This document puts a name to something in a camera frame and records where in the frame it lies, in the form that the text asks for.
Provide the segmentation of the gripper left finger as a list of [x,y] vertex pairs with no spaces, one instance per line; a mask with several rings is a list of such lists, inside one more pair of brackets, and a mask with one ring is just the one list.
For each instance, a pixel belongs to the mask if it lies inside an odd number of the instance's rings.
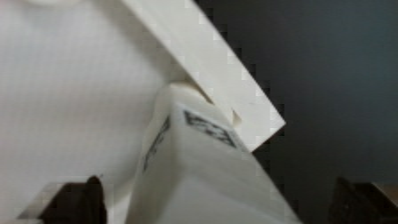
[[106,224],[104,190],[101,180],[90,176],[85,182],[67,182],[58,189],[46,190],[19,219],[40,224]]

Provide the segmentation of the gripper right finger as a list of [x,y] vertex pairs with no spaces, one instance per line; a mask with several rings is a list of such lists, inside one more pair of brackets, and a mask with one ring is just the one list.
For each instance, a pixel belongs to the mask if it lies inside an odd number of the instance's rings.
[[335,179],[328,224],[398,224],[398,183]]

